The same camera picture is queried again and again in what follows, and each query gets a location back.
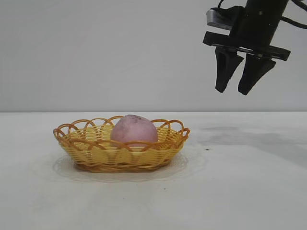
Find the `pink ball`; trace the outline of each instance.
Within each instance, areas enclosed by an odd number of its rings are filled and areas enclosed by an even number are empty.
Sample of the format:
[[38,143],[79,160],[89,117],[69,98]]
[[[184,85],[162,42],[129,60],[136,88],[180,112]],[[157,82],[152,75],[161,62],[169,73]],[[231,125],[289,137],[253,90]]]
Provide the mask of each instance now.
[[[158,132],[154,124],[141,116],[126,115],[121,118],[111,132],[111,140],[119,142],[147,141],[157,142]],[[144,144],[131,144],[133,146],[146,146]]]

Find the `yellow wicker basket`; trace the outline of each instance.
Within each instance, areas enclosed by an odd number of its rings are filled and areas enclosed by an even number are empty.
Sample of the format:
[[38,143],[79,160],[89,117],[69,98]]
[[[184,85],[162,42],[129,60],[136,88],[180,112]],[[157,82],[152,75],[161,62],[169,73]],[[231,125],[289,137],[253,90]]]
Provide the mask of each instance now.
[[[79,169],[93,173],[148,172],[157,170],[170,163],[183,148],[190,130],[178,120],[152,120],[157,127],[158,142],[132,141],[120,143],[110,139],[114,121],[123,116],[110,119],[95,118],[77,120],[63,124],[53,130],[61,147],[71,156]],[[172,129],[174,124],[180,130]],[[129,147],[142,143],[145,147]]]

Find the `table surface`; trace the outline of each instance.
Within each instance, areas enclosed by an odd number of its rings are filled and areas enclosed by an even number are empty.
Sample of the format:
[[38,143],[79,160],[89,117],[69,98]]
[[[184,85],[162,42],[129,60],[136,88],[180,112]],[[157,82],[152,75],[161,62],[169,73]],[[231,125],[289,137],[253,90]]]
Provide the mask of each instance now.
[[[191,129],[149,173],[74,169],[53,137],[77,119],[136,114]],[[2,230],[307,229],[307,113],[2,113]]]

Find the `cable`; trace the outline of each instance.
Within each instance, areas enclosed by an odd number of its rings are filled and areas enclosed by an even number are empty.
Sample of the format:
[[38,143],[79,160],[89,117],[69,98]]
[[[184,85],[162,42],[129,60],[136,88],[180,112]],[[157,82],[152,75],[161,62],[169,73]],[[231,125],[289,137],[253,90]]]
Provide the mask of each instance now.
[[292,2],[303,10],[307,11],[307,5],[302,3],[302,0],[292,0]]
[[281,17],[280,20],[281,20],[281,21],[284,21],[284,22],[286,22],[286,23],[289,23],[289,24],[291,24],[291,25],[294,25],[294,26],[296,26],[296,27],[298,27],[298,28],[307,29],[307,25],[302,24],[302,23],[298,23],[298,22],[296,22],[296,21],[294,21],[294,20],[292,20],[292,19],[290,19],[290,18]]
[[[292,2],[297,5],[298,7],[302,8],[303,10],[307,11],[307,5],[302,3],[302,0],[292,0]],[[298,28],[302,28],[302,29],[307,29],[307,25],[306,24],[302,24],[302,23],[299,23],[299,22],[296,22],[290,18],[287,18],[287,17],[281,17],[280,18],[281,21],[284,21],[286,23],[289,23],[291,25],[294,25]]]
[[218,8],[220,8],[220,7],[221,7],[221,5],[222,5],[223,1],[224,1],[224,0],[220,0],[220,3],[219,3],[219,5],[218,5]]

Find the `basket rim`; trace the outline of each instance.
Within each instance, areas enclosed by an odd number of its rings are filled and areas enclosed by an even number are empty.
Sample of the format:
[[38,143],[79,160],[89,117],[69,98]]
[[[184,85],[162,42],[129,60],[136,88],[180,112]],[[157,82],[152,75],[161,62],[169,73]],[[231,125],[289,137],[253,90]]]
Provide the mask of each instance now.
[[[127,149],[128,151],[147,151],[149,149],[155,149],[160,145],[169,145],[171,146],[170,149],[178,149],[180,148],[180,146],[182,145],[183,142],[185,142],[188,138],[189,138],[189,133],[190,133],[190,129],[184,127],[183,123],[179,120],[166,120],[166,119],[154,119],[151,120],[151,122],[156,123],[156,122],[164,122],[162,125],[160,125],[157,128],[166,128],[167,126],[167,130],[169,130],[170,132],[175,132],[177,134],[180,134],[180,140],[178,142],[172,142],[172,141],[158,141],[158,142],[147,142],[147,141],[129,141],[129,142],[119,142],[119,141],[115,141],[115,140],[98,140],[98,141],[90,141],[90,140],[85,140],[85,139],[81,139],[81,138],[72,138],[70,140],[67,140],[65,137],[70,136],[71,133],[76,133],[76,132],[81,132],[86,130],[87,128],[97,128],[97,127],[103,127],[103,126],[114,126],[115,124],[112,122],[116,119],[121,119],[123,116],[119,115],[119,116],[113,116],[109,119],[107,118],[102,118],[102,117],[98,117],[98,118],[94,118],[91,120],[88,119],[79,119],[79,120],[75,120],[72,123],[65,123],[62,124],[60,126],[58,126],[57,128],[55,128],[53,130],[53,134],[56,138],[56,140],[61,144],[61,145],[67,145],[67,146],[71,146],[76,148],[76,150],[81,151],[81,149],[79,149],[74,143],[76,142],[83,142],[86,144],[89,144],[89,148],[88,150],[91,150],[93,147],[98,147],[101,150],[109,150],[107,148],[105,148],[104,146],[100,145],[102,143],[114,143],[117,145],[117,147],[115,148],[116,150],[120,150],[120,149]],[[94,121],[96,120],[101,120],[104,121],[104,123],[102,125],[95,125]],[[86,123],[84,128],[78,128],[76,126],[76,124],[79,123]],[[181,129],[179,131],[175,131],[171,128],[171,124],[172,123],[178,123],[181,126]],[[64,128],[68,128],[68,132],[67,134],[65,134],[62,129]],[[129,145],[131,144],[144,144],[145,147],[131,147]]]

